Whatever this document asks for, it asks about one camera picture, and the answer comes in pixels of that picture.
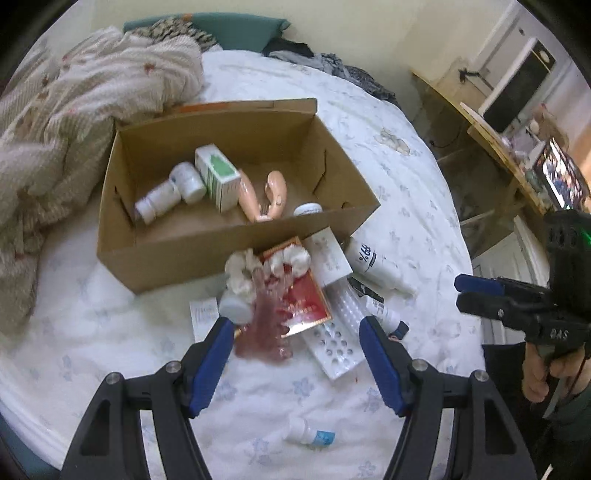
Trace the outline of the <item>person's right hand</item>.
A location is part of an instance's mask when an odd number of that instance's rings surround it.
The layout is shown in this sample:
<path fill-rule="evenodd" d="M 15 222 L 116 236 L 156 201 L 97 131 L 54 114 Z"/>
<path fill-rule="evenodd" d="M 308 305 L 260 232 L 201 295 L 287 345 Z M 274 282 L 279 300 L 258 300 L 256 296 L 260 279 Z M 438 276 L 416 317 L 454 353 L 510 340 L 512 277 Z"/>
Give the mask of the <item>person's right hand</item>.
<path fill-rule="evenodd" d="M 547 379 L 565 379 L 573 395 L 583 392 L 590 383 L 590 360 L 581 347 L 568 356 L 554 360 L 547 366 L 534 344 L 527 343 L 523 362 L 522 391 L 532 403 L 543 402 L 549 394 Z"/>

